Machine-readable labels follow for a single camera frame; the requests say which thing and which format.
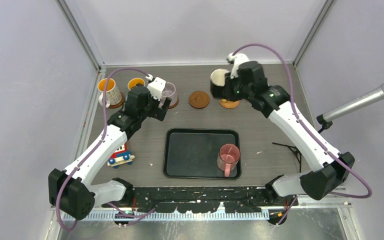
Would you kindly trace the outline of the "blue mug orange inside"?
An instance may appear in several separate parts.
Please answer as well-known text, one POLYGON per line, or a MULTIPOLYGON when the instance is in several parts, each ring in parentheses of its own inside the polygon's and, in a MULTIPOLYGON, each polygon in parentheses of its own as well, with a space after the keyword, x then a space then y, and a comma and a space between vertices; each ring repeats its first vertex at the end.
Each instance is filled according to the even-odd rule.
POLYGON ((145 82, 144 79, 139 78, 139 77, 132 78, 132 79, 128 82, 128 84, 127 84, 127 88, 128 88, 128 90, 130 91, 132 88, 136 87, 137 85, 145 86, 145 85, 146 85, 146 82, 145 82))

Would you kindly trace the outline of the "brown wooden coaster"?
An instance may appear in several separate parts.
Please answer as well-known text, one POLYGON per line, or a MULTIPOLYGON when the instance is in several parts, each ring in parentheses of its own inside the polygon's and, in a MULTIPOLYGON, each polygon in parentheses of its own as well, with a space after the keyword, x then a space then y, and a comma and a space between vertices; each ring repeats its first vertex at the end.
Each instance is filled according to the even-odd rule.
POLYGON ((116 108, 119 108, 119 107, 122 106, 122 104, 123 104, 124 101, 125 101, 125 95, 124 95, 122 92, 120 93, 120 95, 121 95, 121 100, 120 100, 120 102, 117 103, 117 104, 112 104, 112 105, 110 105, 110 106, 109 106, 110 109, 116 109, 116 108))
POLYGON ((189 104, 195 109, 203 109, 210 103, 209 95, 204 91, 194 91, 189 95, 189 104))

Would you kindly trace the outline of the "white mug orange inside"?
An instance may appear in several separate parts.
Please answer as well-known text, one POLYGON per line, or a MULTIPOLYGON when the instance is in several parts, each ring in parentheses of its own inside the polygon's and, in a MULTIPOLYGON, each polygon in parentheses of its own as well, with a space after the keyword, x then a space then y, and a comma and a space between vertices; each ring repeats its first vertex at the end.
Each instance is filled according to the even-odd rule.
POLYGON ((102 107, 109 108, 110 105, 115 105, 121 101, 121 91, 114 79, 102 79, 98 83, 97 89, 100 91, 98 102, 102 107))

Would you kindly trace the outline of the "white mug black handle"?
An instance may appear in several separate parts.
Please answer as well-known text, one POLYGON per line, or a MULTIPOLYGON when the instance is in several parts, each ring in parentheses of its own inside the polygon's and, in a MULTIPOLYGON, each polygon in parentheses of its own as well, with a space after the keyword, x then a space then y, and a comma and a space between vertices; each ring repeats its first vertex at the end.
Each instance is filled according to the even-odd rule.
POLYGON ((223 99, 223 90, 226 84, 226 74, 230 72, 224 68, 218 68, 210 74, 210 92, 215 99, 223 99))

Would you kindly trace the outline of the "woven rattan coaster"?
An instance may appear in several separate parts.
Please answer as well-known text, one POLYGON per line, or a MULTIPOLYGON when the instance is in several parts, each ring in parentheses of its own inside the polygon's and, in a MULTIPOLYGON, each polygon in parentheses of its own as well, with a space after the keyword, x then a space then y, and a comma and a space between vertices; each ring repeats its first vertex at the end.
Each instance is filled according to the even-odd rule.
POLYGON ((240 100, 238 101, 229 101, 229 100, 226 100, 226 99, 221 99, 219 101, 220 105, 226 109, 234 109, 236 107, 238 107, 238 105, 240 104, 240 100))

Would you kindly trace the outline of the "lilac mug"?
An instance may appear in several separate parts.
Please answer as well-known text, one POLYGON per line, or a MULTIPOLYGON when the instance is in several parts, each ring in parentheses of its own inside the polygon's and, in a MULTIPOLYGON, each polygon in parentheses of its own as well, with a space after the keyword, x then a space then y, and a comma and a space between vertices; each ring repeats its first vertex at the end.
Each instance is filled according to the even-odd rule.
POLYGON ((165 87, 164 87, 163 92, 162 92, 162 95, 161 95, 160 106, 162 106, 164 104, 166 98, 171 99, 169 106, 174 104, 176 102, 176 100, 179 99, 175 85, 171 82, 168 82, 168 81, 166 82, 165 87))

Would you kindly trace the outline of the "dark wooden coaster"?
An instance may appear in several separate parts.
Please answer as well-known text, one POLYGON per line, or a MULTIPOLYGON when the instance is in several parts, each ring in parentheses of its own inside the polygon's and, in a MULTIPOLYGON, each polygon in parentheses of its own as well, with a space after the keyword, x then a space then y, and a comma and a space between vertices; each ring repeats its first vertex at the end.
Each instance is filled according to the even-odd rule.
POLYGON ((174 104, 171 104, 168 108, 169 109, 175 108, 178 104, 179 104, 179 99, 177 99, 176 102, 174 104))

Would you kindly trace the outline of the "pink mug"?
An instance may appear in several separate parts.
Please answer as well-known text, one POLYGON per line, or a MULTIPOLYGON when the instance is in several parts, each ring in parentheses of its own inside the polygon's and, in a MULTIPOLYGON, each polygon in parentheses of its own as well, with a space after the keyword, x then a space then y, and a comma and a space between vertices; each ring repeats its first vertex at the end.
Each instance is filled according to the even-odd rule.
POLYGON ((217 167, 223 171, 225 178, 230 177, 241 157, 239 148, 232 143, 224 144, 217 155, 217 167))

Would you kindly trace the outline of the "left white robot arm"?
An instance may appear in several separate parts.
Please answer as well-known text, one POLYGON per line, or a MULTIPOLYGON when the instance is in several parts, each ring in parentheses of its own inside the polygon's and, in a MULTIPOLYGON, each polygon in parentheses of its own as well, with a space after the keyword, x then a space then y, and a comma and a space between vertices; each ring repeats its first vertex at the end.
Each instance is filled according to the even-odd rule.
POLYGON ((123 108, 107 120, 98 138, 63 170, 48 176, 49 202, 75 220, 83 220, 94 207, 116 202, 128 207, 133 202, 133 186, 121 178, 92 185, 98 171, 111 155, 137 132, 146 118, 163 121, 171 99, 162 94, 165 84, 135 86, 127 94, 123 108))

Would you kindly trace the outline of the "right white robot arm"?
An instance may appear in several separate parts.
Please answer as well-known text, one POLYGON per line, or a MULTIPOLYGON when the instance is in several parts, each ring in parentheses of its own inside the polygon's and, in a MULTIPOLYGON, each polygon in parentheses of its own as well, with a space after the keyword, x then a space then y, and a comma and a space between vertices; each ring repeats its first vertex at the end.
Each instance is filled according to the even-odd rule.
POLYGON ((310 168, 304 173, 281 175, 267 184, 265 198, 279 205, 286 196, 306 194, 321 200, 349 176, 355 163, 350 152, 341 153, 302 116, 290 95, 280 85, 269 85, 263 67, 256 61, 235 65, 236 74, 217 69, 210 75, 210 91, 214 98, 228 101, 246 100, 273 122, 298 148, 310 168))

